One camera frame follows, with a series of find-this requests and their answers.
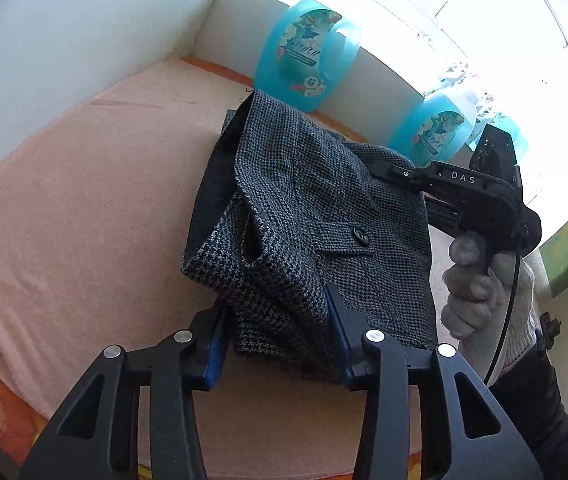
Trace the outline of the dark sleeved right forearm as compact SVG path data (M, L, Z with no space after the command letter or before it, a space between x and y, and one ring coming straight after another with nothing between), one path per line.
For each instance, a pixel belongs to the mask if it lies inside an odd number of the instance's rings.
M490 387L546 479L568 479L568 414L555 368L538 342Z

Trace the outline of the white gloved right hand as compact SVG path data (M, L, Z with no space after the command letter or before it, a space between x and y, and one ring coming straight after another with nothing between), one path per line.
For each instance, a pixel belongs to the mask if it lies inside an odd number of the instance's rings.
M494 255L484 268L486 242L476 233L455 237L453 266L442 274L449 296L441 323L459 352L493 385L537 341L534 272L512 252Z

